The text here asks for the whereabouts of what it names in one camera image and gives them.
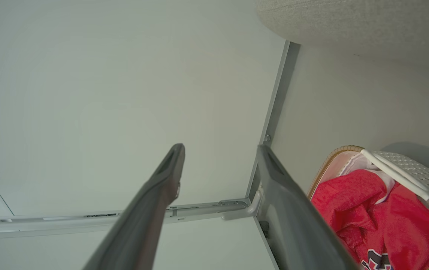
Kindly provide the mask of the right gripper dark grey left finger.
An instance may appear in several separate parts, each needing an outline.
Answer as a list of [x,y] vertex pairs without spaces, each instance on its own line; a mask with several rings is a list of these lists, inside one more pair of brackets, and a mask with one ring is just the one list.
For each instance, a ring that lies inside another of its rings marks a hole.
[[185,162],[185,146],[174,144],[144,183],[85,270],[151,270],[168,206],[177,199]]

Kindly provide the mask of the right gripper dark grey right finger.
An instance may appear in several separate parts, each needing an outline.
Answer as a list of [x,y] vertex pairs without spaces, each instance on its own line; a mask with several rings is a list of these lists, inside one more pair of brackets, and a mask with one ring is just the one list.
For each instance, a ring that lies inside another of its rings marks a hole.
[[257,147],[264,198],[276,212],[290,270],[358,270],[332,229],[267,145]]

